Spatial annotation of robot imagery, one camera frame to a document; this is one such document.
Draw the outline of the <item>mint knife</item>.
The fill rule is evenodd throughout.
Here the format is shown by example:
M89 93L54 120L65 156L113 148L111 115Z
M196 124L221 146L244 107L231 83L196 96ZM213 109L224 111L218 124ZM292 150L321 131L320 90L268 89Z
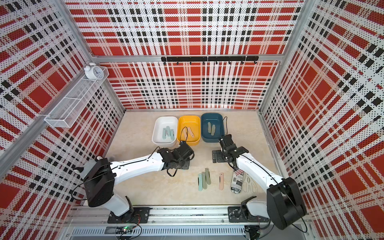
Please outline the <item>mint knife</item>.
M162 138L163 140L165 140L167 137L167 129L166 128L163 128L163 133L162 133Z
M203 176L198 174L198 190L199 192L203 190Z
M172 140L172 141L175 140L175 133L174 133L174 130L173 130L173 129L170 130L170 137L171 137L171 140Z
M171 136L171 129L169 126L166 127L166 137L170 137Z

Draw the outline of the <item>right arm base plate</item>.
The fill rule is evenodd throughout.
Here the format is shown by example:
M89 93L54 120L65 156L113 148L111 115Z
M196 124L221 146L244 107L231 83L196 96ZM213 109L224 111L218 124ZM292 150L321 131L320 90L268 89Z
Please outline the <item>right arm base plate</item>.
M230 223L268 223L270 219L253 216L243 207L228 207L228 218Z

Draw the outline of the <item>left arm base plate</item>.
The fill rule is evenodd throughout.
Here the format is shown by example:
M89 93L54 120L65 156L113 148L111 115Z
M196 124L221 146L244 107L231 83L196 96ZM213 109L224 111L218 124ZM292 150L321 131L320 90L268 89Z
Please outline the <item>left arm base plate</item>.
M107 223L108 224L146 224L150 216L151 208L142 207L129 210L121 216L116 216L110 212Z

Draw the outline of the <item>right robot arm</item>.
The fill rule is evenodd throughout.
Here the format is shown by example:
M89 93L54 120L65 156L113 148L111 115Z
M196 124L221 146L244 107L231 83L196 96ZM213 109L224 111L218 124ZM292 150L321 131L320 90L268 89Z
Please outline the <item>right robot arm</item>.
M291 177L281 177L254 158L245 147L237 147L230 134L219 138L220 151L215 151L217 163L227 163L233 169L231 191L239 194L250 184L260 187L266 194L266 201L255 196L241 202L237 209L229 209L230 222L260 222L266 219L280 230L303 220L307 214L297 182Z

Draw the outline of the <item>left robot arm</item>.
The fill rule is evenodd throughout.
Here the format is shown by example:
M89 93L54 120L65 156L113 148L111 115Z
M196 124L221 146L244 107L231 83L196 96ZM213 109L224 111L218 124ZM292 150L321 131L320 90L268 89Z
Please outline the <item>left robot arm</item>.
M182 141L173 150L156 147L149 155L127 161L110 162L107 158L97 157L75 167L74 172L82 180L89 207L102 206L121 217L132 213L133 206L128 197L121 197L114 190L116 185L151 172L187 170L194 156L193 149Z

